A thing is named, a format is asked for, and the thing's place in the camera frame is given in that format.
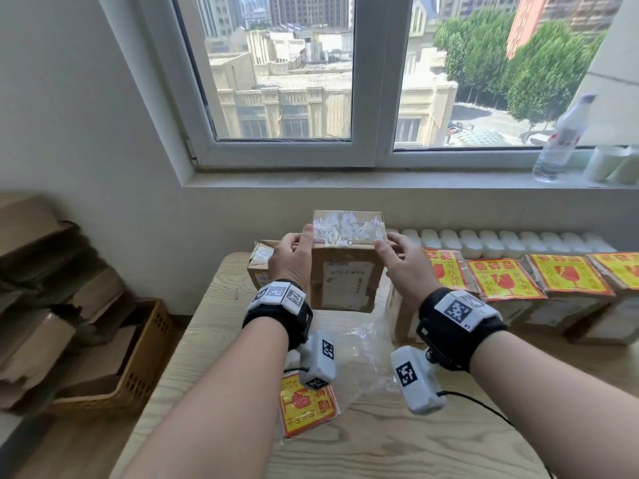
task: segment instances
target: window sill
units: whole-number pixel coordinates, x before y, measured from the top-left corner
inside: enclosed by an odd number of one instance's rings
[[[557,183],[525,172],[326,171],[195,173],[187,188],[448,188],[511,190],[639,190],[638,185],[593,183],[580,171]]]

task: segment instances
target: black wristband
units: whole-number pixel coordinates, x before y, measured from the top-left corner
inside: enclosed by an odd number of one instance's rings
[[[443,287],[425,298],[419,308],[417,334],[430,348],[427,351],[430,361],[447,370],[469,371],[470,359],[477,347],[493,333],[507,331],[508,326],[494,316],[484,319],[473,331],[468,332],[435,309],[450,292],[450,289]]]
[[[292,280],[278,279],[277,281],[289,282],[298,289],[301,289],[300,286]],[[244,318],[242,329],[244,329],[248,323],[259,317],[270,317],[284,327],[284,330],[286,330],[288,334],[288,351],[291,351],[299,345],[306,343],[309,337],[311,322],[313,321],[313,311],[306,302],[302,304],[298,315],[292,314],[281,305],[260,305],[248,311]]]

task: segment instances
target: window pane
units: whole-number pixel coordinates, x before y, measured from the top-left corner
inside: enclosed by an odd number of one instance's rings
[[[545,144],[622,1],[413,0],[395,148]]]
[[[208,57],[196,65],[211,71],[201,85],[218,139],[350,139],[355,0],[195,2],[203,40],[186,32]],[[245,124],[258,106],[270,136]]]

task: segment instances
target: wooden table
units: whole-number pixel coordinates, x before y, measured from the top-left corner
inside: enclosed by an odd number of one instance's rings
[[[248,258],[248,253],[234,253],[220,265],[134,428],[112,479],[121,475],[171,407],[240,332],[246,306],[255,295],[246,272]],[[378,333],[376,352],[379,352],[384,343],[390,346],[383,321],[387,295],[388,280],[384,276],[372,314],[318,312],[314,326],[338,332],[368,326]],[[524,338],[557,358],[639,396],[637,347],[573,346],[558,337]],[[387,366],[379,373],[390,373],[390,369]],[[466,373],[442,370],[438,379],[447,390],[492,404]],[[505,479],[547,475],[521,435],[474,403],[449,397],[444,410],[417,417],[406,409],[399,392],[380,391],[360,397],[333,422],[284,445],[276,444],[267,477]]]

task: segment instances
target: person's left hand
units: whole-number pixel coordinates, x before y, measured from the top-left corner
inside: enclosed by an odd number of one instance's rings
[[[271,281],[290,279],[308,295],[311,288],[311,249],[315,230],[304,225],[300,234],[286,234],[268,259],[268,278]]]

